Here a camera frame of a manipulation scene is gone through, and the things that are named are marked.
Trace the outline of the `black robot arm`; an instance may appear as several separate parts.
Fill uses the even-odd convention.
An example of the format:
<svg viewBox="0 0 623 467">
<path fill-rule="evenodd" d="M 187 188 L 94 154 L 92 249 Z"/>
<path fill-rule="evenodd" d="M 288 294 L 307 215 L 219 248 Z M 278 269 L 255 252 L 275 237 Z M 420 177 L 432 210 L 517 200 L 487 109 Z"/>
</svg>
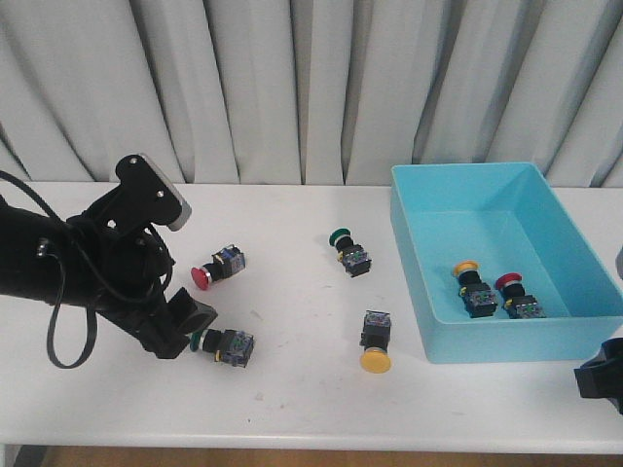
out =
<svg viewBox="0 0 623 467">
<path fill-rule="evenodd" d="M 174 261 L 156 227 L 183 223 L 185 206 L 176 195 L 118 188 L 61 220 L 36 193 L 27 194 L 42 213 L 1 203 L 1 293 L 52 306 L 46 347 L 55 366 L 66 366 L 55 350 L 62 305 L 86 314 L 86 341 L 71 368 L 91 356 L 99 317 L 160 359 L 176 358 L 214 321 L 216 310 L 185 288 L 165 297 Z"/>
</svg>

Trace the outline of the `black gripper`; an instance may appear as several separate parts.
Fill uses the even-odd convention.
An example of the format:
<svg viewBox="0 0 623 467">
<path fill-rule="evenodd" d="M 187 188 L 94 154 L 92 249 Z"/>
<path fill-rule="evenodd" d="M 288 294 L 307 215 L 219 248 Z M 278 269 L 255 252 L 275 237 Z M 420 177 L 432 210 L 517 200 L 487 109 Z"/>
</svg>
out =
<svg viewBox="0 0 623 467">
<path fill-rule="evenodd" d="M 65 222 L 65 301 L 87 313 L 85 356 L 102 316 L 156 357 L 174 359 L 188 345 L 187 335 L 206 329 L 218 312 L 184 287 L 165 298 L 174 261 L 157 225 L 124 233 L 108 219 L 117 191 Z"/>
<path fill-rule="evenodd" d="M 608 399 L 622 413 L 621 338 L 604 341 L 600 352 L 573 372 L 582 398 Z"/>
</svg>

